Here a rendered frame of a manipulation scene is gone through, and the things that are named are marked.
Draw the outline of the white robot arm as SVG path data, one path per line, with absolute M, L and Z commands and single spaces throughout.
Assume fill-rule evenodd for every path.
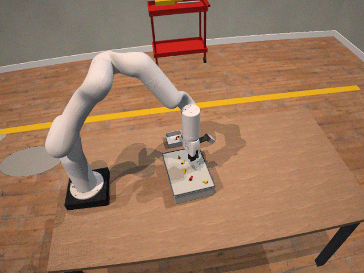
M 109 93 L 116 73 L 140 79 L 166 108 L 179 107 L 183 137 L 186 140 L 200 137 L 200 108 L 188 93 L 178 92 L 149 55 L 143 52 L 112 51 L 98 54 L 93 58 L 84 82 L 75 91 L 62 115 L 53 120 L 45 140 L 46 151 L 50 156 L 60 158 L 72 181 L 72 196 L 80 200 L 95 196 L 104 185 L 102 175 L 92 171 L 83 153 L 80 130 L 95 105 Z M 207 133 L 199 141 L 211 144 L 215 142 Z

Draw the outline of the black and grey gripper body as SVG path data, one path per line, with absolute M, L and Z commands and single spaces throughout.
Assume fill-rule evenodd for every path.
M 186 140 L 183 137 L 183 147 L 190 154 L 191 157 L 194 157 L 196 154 L 196 150 L 199 151 L 200 154 L 200 141 L 199 138 L 196 140 Z

